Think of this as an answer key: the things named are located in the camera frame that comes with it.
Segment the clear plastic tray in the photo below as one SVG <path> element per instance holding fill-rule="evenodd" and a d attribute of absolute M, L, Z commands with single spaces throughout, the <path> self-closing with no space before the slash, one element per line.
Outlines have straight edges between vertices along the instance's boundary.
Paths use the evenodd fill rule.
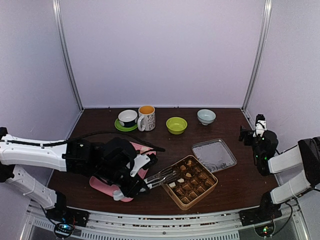
<path fill-rule="evenodd" d="M 192 146 L 196 158 L 211 173 L 215 173 L 237 164 L 237 160 L 227 144 L 220 138 L 197 143 Z"/>

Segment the white bowl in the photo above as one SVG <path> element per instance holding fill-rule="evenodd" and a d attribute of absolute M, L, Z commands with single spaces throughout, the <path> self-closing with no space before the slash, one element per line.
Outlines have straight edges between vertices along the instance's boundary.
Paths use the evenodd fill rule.
<path fill-rule="evenodd" d="M 208 125 L 213 123 L 213 121 L 216 119 L 216 114 L 209 110 L 209 109 L 201 109 L 197 113 L 198 120 L 203 125 Z"/>

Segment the tray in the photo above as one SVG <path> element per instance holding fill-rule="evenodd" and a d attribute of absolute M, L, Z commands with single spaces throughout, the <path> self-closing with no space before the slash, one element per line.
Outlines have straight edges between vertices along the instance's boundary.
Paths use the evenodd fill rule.
<path fill-rule="evenodd" d="M 192 146 L 195 157 L 211 173 L 231 168 L 237 160 L 227 144 L 220 138 L 197 143 Z"/>
<path fill-rule="evenodd" d="M 172 166 L 180 172 L 184 182 L 179 183 L 176 180 L 175 187 L 171 188 L 168 184 L 163 184 L 162 187 L 182 210 L 188 210 L 197 204 L 218 184 L 218 179 L 192 155 L 186 156 Z"/>

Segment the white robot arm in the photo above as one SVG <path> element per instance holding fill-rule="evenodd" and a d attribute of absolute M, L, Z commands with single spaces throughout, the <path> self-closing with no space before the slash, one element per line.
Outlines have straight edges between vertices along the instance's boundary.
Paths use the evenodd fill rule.
<path fill-rule="evenodd" d="M 0 127 L 0 183 L 14 185 L 23 195 L 38 202 L 49 219 L 85 227 L 88 212 L 68 208 L 65 195 L 42 185 L 21 165 L 95 176 L 106 184 L 118 185 L 122 197 L 133 198 L 140 192 L 148 192 L 149 187 L 137 173 L 141 168 L 154 165 L 156 156 L 153 153 L 137 154 L 128 140 L 118 137 L 107 143 L 84 139 L 105 133 L 114 132 L 96 132 L 69 140 L 39 141 L 12 136 L 5 127 Z M 154 151 L 164 151 L 151 143 L 136 140 Z"/>
<path fill-rule="evenodd" d="M 239 141 L 252 147 L 254 162 L 262 176 L 281 173 L 298 165 L 302 165 L 303 170 L 285 184 L 264 193 L 259 207 L 240 211 L 244 226 L 280 217 L 282 203 L 300 197 L 320 183 L 320 137 L 302 139 L 298 145 L 274 156 L 277 135 L 267 130 L 262 114 L 257 115 L 255 123 L 255 130 L 241 126 Z"/>

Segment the lime green bowl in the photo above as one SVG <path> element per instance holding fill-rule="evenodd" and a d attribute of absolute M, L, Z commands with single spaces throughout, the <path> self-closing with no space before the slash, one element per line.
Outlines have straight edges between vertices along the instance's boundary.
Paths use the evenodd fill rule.
<path fill-rule="evenodd" d="M 174 135 L 182 134 L 186 130 L 187 126 L 187 121 L 177 116 L 171 117 L 166 121 L 168 131 Z"/>

